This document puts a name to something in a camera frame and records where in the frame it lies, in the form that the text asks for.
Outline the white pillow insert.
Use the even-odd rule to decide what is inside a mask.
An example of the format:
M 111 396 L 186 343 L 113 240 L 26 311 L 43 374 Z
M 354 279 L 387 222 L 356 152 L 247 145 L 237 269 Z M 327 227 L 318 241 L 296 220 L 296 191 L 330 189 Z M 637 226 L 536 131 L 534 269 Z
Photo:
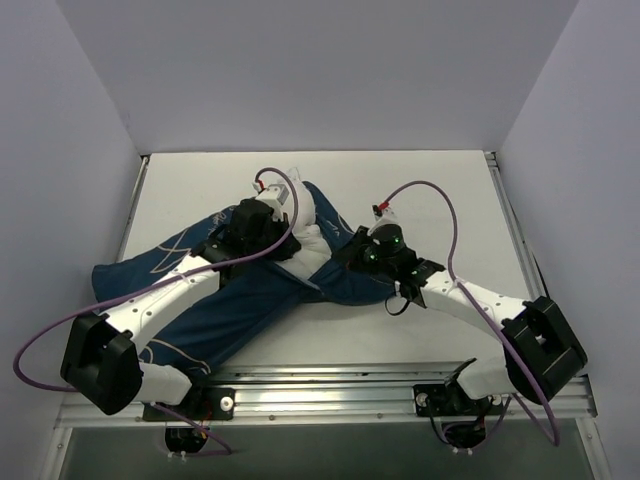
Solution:
M 303 184 L 296 167 L 286 171 L 299 202 L 293 236 L 301 249 L 291 259 L 279 262 L 290 274 L 309 280 L 331 258 L 330 247 L 316 223 L 315 202 L 310 190 Z

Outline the blue fish-print pillowcase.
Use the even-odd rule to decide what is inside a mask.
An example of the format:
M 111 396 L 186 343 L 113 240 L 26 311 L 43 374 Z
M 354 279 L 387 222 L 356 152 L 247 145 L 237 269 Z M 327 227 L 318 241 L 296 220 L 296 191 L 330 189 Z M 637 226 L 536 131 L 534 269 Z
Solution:
M 96 300 L 128 295 L 160 280 L 193 247 L 229 223 L 232 212 L 232 207 L 226 207 L 144 253 L 96 266 L 91 276 Z M 140 353 L 140 360 L 171 365 L 184 373 L 210 373 L 300 304 L 366 306 L 394 292 L 388 280 L 349 271 L 333 260 L 302 278 L 268 260 L 246 264 L 243 269 L 239 278 L 159 332 Z

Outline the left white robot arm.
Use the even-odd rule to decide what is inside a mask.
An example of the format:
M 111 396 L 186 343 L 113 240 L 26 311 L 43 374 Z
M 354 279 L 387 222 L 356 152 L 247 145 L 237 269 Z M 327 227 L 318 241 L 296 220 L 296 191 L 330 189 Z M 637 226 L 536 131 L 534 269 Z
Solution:
M 179 419 L 194 417 L 200 391 L 169 365 L 142 363 L 156 335 L 202 299 L 224 288 L 244 266 L 278 249 L 293 255 L 298 197 L 286 205 L 264 191 L 245 199 L 231 221 L 197 244 L 164 277 L 137 292 L 103 302 L 72 323 L 61 376 L 106 415 L 134 401 L 159 402 Z

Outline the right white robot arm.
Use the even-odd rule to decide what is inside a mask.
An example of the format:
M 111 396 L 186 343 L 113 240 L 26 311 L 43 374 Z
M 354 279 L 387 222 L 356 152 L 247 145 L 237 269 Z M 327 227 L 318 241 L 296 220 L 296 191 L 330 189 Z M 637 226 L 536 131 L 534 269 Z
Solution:
M 333 255 L 356 273 L 385 277 L 405 300 L 451 315 L 502 345 L 501 355 L 472 359 L 444 388 L 444 400 L 464 413 L 488 396 L 518 394 L 542 404 L 587 364 L 587 354 L 560 307 L 550 298 L 508 297 L 452 276 L 409 248 L 397 224 L 359 228 Z

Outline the aluminium mounting rail frame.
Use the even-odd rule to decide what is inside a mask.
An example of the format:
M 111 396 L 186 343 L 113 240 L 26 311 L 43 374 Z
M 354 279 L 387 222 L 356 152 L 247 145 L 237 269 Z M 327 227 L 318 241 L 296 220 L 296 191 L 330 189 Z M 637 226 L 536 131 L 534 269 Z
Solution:
M 512 295 L 539 295 L 542 280 L 498 172 L 480 150 L 186 152 L 148 155 L 120 254 L 138 254 L 234 201 L 252 174 L 274 166 L 316 184 L 357 226 L 370 206 L 419 179 L 448 192 L 461 237 L 457 272 Z M 107 416 L 76 394 L 56 421 L 60 478 L 604 479 L 590 383 L 580 377 L 553 401 L 562 443 L 533 425 L 539 406 L 513 401 L 474 454 L 449 453 L 416 414 L 417 384 L 443 379 L 467 356 L 498 348 L 438 312 L 392 319 L 378 307 L 308 305 L 269 328 L 219 373 L 235 390 L 234 416 L 216 430 L 237 449 L 225 461 L 184 467 L 158 457 L 160 425 L 134 404 Z

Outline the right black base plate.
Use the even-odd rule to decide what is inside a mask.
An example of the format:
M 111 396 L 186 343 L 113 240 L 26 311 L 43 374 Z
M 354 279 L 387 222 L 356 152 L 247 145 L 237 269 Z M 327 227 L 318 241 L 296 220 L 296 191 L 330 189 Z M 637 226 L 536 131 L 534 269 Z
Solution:
M 464 391 L 444 383 L 413 386 L 416 415 L 419 417 L 478 417 L 498 415 L 503 404 L 495 405 L 488 398 L 470 399 Z

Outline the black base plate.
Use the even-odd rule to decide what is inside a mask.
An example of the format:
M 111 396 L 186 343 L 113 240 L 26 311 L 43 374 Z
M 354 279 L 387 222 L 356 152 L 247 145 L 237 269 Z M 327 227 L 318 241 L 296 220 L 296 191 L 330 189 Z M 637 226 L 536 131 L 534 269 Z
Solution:
M 230 421 L 234 417 L 235 393 L 228 387 L 205 387 L 188 393 L 177 406 L 162 407 L 192 421 Z
M 503 404 L 495 405 L 488 398 L 470 399 L 464 391 L 444 383 L 413 386 L 416 415 L 419 417 L 478 417 L 498 415 Z

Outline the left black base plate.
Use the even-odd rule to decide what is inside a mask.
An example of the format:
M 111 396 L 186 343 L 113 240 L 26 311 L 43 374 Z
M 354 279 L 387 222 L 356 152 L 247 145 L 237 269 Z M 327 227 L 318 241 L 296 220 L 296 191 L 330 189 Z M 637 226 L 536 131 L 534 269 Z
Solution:
M 205 387 L 188 393 L 177 406 L 162 407 L 192 421 L 230 421 L 234 417 L 235 393 L 228 387 Z

